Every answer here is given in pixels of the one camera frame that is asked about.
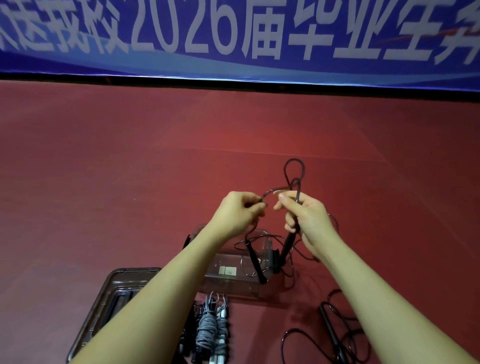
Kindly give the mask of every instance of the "person's left hand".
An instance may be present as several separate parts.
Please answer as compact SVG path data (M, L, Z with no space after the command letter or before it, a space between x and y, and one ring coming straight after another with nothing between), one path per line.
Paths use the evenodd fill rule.
M265 216L266 203L253 192L230 192L207 224L211 231L228 241Z

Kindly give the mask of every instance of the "blue banner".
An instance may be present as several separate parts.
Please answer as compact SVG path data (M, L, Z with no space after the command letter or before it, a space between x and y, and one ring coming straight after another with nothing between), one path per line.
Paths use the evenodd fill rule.
M0 71L480 90L480 0L0 0Z

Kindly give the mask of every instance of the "sticker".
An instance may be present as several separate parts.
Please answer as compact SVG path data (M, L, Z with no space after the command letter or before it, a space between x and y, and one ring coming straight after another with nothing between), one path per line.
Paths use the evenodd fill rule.
M236 276L237 275L237 267L225 267L225 274L227 276Z

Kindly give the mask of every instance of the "light blue wave graphic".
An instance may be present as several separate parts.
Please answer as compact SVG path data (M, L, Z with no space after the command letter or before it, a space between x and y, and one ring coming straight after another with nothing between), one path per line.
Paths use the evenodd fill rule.
M0 13L0 24L8 21ZM43 23L37 23L48 34L49 30ZM359 74L359 73L327 73L285 70L251 66L241 63L209 60L183 54L168 53L162 50L135 51L128 45L128 53L115 48L111 54L101 54L95 39L87 35L90 53L82 52L78 47L69 52L61 52L57 46L53 52L40 52L22 48L16 50L9 47L8 52L20 53L35 58L58 61L66 64L93 67L113 72L130 73L138 76L167 77L182 79L251 81L273 83L298 83L313 85L378 85L401 86L426 81L440 81L480 76L477 73L449 74ZM108 39L101 38L105 46Z

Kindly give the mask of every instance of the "clear plastic container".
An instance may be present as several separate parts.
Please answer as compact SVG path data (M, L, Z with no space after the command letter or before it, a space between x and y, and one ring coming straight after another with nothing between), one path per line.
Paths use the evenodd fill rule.
M198 226L191 234L192 240L199 234L205 225ZM265 235L268 232L262 229L256 229L250 237ZM240 243L245 239L244 235L229 240L218 252L208 267L205 279L200 287L200 292L210 293L215 291L228 296L237 296L242 298L259 298L262 285L260 284L252 261L245 244ZM260 267L264 271L267 279L272 276L272 270L269 269L269 256L272 251L272 238L263 237L252 243L255 249Z

